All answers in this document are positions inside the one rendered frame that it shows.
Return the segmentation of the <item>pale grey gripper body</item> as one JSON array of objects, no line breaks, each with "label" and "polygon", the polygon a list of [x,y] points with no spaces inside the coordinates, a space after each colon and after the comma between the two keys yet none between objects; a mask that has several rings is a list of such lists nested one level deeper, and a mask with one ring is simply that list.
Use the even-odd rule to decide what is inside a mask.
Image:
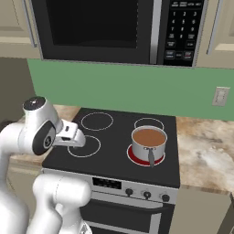
[{"label": "pale grey gripper body", "polygon": [[62,131],[55,138],[55,145],[59,146],[83,147],[85,143],[85,135],[80,129]]}]

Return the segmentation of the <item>steel saucepan with hot chocolate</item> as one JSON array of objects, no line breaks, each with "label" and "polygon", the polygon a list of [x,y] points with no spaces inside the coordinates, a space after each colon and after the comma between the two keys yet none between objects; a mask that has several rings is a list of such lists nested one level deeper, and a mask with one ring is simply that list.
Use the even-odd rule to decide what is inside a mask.
[{"label": "steel saucepan with hot chocolate", "polygon": [[143,125],[133,130],[132,141],[133,155],[154,167],[164,156],[167,135],[163,129]]}]

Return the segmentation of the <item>black glass hob stove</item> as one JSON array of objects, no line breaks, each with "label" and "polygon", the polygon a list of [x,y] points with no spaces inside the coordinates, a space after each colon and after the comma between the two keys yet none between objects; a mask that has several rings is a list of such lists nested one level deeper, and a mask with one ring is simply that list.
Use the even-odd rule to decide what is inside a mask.
[{"label": "black glass hob stove", "polygon": [[[176,205],[180,175],[174,116],[82,108],[73,121],[85,134],[86,144],[54,147],[42,163],[44,173],[87,181],[91,199],[99,201],[146,208]],[[167,134],[163,160],[154,167],[131,159],[132,131],[146,124]],[[126,188],[133,190],[129,197]],[[152,196],[146,199],[144,191]],[[168,202],[162,200],[163,194],[170,196]]]}]

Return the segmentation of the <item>beige base cupboard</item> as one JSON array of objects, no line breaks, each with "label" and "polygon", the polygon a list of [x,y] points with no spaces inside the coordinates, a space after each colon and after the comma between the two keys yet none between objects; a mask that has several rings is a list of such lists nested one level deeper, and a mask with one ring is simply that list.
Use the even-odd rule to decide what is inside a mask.
[{"label": "beige base cupboard", "polygon": [[29,218],[33,217],[36,210],[36,199],[33,195],[32,186],[40,171],[40,163],[10,158],[7,183],[9,188],[27,204]]},{"label": "beige base cupboard", "polygon": [[234,234],[230,195],[181,188],[171,234]]}]

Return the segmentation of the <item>black oven door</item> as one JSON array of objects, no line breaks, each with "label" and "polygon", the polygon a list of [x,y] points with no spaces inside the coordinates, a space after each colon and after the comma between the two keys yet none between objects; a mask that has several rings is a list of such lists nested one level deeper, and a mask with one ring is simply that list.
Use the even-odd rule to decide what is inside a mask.
[{"label": "black oven door", "polygon": [[169,234],[175,206],[130,206],[92,199],[80,209],[92,234]]}]

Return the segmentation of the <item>black microwave oven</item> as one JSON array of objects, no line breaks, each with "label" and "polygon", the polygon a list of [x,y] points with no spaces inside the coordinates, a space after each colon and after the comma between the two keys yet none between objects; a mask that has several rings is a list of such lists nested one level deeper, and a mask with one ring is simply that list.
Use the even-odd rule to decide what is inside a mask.
[{"label": "black microwave oven", "polygon": [[29,0],[41,58],[193,67],[207,0]]}]

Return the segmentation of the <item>black microwave door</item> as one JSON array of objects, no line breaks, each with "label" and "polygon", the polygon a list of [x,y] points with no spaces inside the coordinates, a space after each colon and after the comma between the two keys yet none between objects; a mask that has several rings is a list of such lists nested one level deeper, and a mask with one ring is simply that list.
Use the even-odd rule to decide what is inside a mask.
[{"label": "black microwave door", "polygon": [[154,0],[30,0],[43,59],[148,64]]}]

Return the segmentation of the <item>beige wall cupboard door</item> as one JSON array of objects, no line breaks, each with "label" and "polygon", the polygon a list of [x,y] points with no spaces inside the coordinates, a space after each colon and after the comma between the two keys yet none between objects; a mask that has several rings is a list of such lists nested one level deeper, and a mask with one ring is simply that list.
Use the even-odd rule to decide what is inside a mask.
[{"label": "beige wall cupboard door", "polygon": [[[30,0],[26,1],[34,39],[37,43]],[[0,58],[40,58],[38,46],[32,48],[30,43],[22,0],[0,0]]]},{"label": "beige wall cupboard door", "polygon": [[234,69],[234,0],[207,0],[196,66]]}]

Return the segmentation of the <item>pale wall switch plate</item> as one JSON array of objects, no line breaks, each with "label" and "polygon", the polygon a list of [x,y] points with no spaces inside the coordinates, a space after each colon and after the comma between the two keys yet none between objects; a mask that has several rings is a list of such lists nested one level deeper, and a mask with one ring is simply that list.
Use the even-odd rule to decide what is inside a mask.
[{"label": "pale wall switch plate", "polygon": [[229,95],[229,90],[230,87],[216,87],[212,105],[224,106]]}]

